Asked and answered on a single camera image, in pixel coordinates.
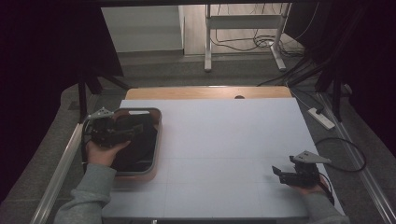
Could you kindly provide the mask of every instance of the wire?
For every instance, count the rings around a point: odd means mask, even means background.
[[[355,144],[353,144],[352,142],[350,142],[350,141],[348,141],[348,140],[346,140],[344,138],[339,138],[339,137],[324,138],[324,139],[321,139],[321,140],[317,141],[315,143],[315,146],[319,145],[322,142],[329,141],[329,140],[340,140],[340,141],[343,141],[343,142],[346,142],[346,143],[352,145],[354,148],[356,148],[359,151],[359,153],[363,157],[363,165],[361,166],[361,168],[356,169],[356,170],[346,170],[346,169],[343,169],[343,168],[340,168],[340,167],[337,167],[337,166],[333,166],[333,165],[327,164],[327,163],[325,163],[325,165],[328,165],[328,166],[332,167],[333,169],[335,169],[337,171],[347,172],[347,173],[357,173],[357,172],[360,172],[360,171],[364,170],[364,168],[366,168],[367,159],[366,159],[366,156],[364,155],[364,152],[358,146],[356,146]]]
[[[293,94],[294,97],[295,97],[297,100],[299,100],[303,105],[305,105],[306,107],[308,107],[308,109],[311,108],[311,106],[309,106],[309,105],[307,105],[306,103],[304,103],[304,101],[302,101],[302,100],[300,99],[300,97],[298,97],[298,96],[296,95],[296,93],[295,93],[294,91],[291,90],[291,88],[289,88],[289,90],[290,90],[291,94]]]
[[[270,79],[270,80],[266,80],[266,81],[264,81],[264,82],[258,84],[257,87],[260,87],[260,86],[262,86],[263,84],[266,84],[266,83],[269,83],[269,82],[272,82],[272,81],[281,79],[282,77],[289,76],[290,74],[292,74],[296,69],[298,69],[300,66],[302,66],[302,65],[303,65],[304,63],[306,63],[307,61],[308,61],[308,57],[307,57],[307,56],[303,57],[299,62],[297,62],[296,65],[294,65],[294,67],[292,67],[289,71],[287,71],[287,72],[286,72],[285,74],[283,74],[282,76],[276,77],[276,78],[273,78],[273,79]]]
[[[257,6],[258,6],[258,4],[255,5],[253,11],[251,11],[250,14],[252,14],[253,12],[256,11]],[[265,9],[265,4],[263,4],[263,6],[262,6],[262,13],[264,12],[264,9]],[[260,48],[260,49],[270,48],[271,44],[269,44],[268,42],[269,41],[274,41],[275,36],[274,35],[259,35],[259,36],[257,36],[258,32],[259,32],[259,29],[256,29],[255,34],[254,34],[253,37],[219,40],[218,39],[218,30],[216,29],[215,38],[216,38],[217,43],[214,42],[212,39],[211,39],[211,41],[216,46],[226,47],[226,48],[234,49],[234,50],[238,50],[238,51],[250,51],[250,50],[253,50],[253,49],[257,49],[257,48]],[[242,40],[253,40],[253,43],[254,43],[255,47],[254,48],[250,48],[250,49],[237,49],[237,48],[232,47],[230,45],[219,44],[219,43],[224,43],[224,42],[233,42],[233,41],[242,41]]]
[[[288,44],[288,43],[290,43],[290,42],[292,42],[292,41],[297,40],[298,38],[300,38],[301,36],[303,36],[303,35],[305,34],[305,32],[306,32],[306,31],[309,29],[309,27],[311,26],[312,21],[313,21],[314,18],[315,18],[315,15],[317,14],[318,6],[319,6],[319,2],[317,3],[317,6],[315,7],[315,11],[314,11],[314,14],[312,15],[311,21],[308,23],[308,26],[306,26],[306,28],[305,28],[305,30],[303,31],[303,33],[300,34],[299,36],[297,36],[296,38],[294,38],[294,40],[291,40],[291,41],[287,42],[286,44]]]
[[[319,174],[326,179],[327,184],[329,185],[330,193],[332,193],[332,183],[330,183],[330,179],[326,175],[324,175],[323,173],[319,173]]]
[[[301,91],[301,90],[299,90],[299,89],[297,89],[297,88],[294,88],[295,90],[297,90],[297,91],[299,91],[299,92],[301,92],[301,93],[304,93],[305,95],[307,95],[307,96],[309,96],[312,100],[314,100],[318,105],[320,105],[320,107],[316,107],[316,109],[318,109],[318,110],[320,110],[320,111],[322,111],[323,110],[323,108],[324,108],[324,106],[323,106],[323,104],[321,104],[317,99],[315,99],[315,97],[313,97],[311,94],[308,94],[307,92],[305,92],[305,91]]]

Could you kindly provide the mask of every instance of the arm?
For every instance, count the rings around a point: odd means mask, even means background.
[[[64,204],[55,217],[55,223],[102,223],[102,208],[110,202],[110,190],[116,170],[109,168],[116,154],[130,142],[113,148],[87,144],[88,166],[78,186],[72,190],[73,200]]]
[[[349,218],[341,215],[330,203],[324,190],[316,185],[312,189],[303,189],[291,186],[296,189],[304,199],[305,207],[309,215],[310,224],[349,224]]]

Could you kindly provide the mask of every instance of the gray sleeve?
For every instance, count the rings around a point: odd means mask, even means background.
[[[102,223],[102,208],[110,202],[110,190],[116,171],[99,164],[88,164],[78,186],[72,190],[73,200],[56,214],[55,223]]]
[[[311,193],[304,196],[311,224],[349,224],[349,218],[341,215],[322,193]]]

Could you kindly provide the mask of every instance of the human hand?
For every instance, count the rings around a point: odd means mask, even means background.
[[[111,166],[117,153],[127,147],[131,141],[116,144],[114,147],[99,147],[93,141],[89,141],[85,146],[88,155],[88,163]]]
[[[324,180],[324,178],[323,178],[323,176],[320,176],[320,182],[328,189],[329,188],[329,186],[328,186],[328,184],[326,183],[326,181]],[[310,189],[304,189],[304,188],[301,188],[301,187],[296,187],[296,186],[291,186],[293,189],[296,189],[300,194],[302,194],[302,195],[307,195],[307,194],[310,194],[310,193],[317,193],[317,192],[320,192],[320,193],[325,193],[325,191],[323,190],[323,188],[321,188],[319,185],[315,185],[313,188],[310,188]]]

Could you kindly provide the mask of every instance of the white power strip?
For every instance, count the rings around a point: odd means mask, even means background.
[[[312,117],[314,117],[315,120],[317,120],[325,129],[330,130],[333,127],[335,127],[334,123],[332,123],[329,119],[327,119],[324,115],[322,114],[317,114],[317,110],[312,107],[308,110],[308,114],[310,114]]]

